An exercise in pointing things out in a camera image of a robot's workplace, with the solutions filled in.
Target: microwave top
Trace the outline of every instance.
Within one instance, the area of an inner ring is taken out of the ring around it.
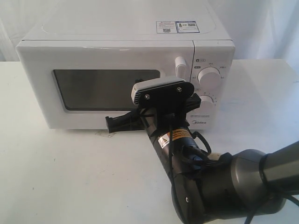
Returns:
[[[231,40],[206,0],[61,0],[23,40]]]

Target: microwave door handle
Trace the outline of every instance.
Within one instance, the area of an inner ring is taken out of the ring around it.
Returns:
[[[187,65],[185,59],[183,57],[177,57],[175,63],[176,63],[176,77],[186,80]]]

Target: control panel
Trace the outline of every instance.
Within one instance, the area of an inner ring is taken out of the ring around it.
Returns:
[[[201,105],[187,114],[187,120],[190,129],[203,130],[212,125],[219,109],[235,46],[230,40],[194,41],[194,46],[190,82],[201,98]]]

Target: yellow warning sticker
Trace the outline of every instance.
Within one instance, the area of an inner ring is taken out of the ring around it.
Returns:
[[[169,144],[169,140],[170,140],[169,136],[170,136],[170,133],[167,133],[158,139],[158,142],[159,142],[161,148],[164,148],[165,146],[167,146]],[[192,136],[186,129],[173,130],[172,131],[172,140],[175,141],[180,138],[192,138]]]

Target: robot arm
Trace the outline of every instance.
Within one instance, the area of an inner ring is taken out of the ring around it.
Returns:
[[[145,129],[171,182],[172,201],[185,224],[247,217],[280,211],[285,198],[299,193],[299,141],[272,154],[248,149],[236,155],[208,158],[211,148],[188,129],[186,114],[200,107],[191,83],[176,77],[134,85],[138,107],[106,117],[109,132]],[[194,139],[206,146],[201,150]]]

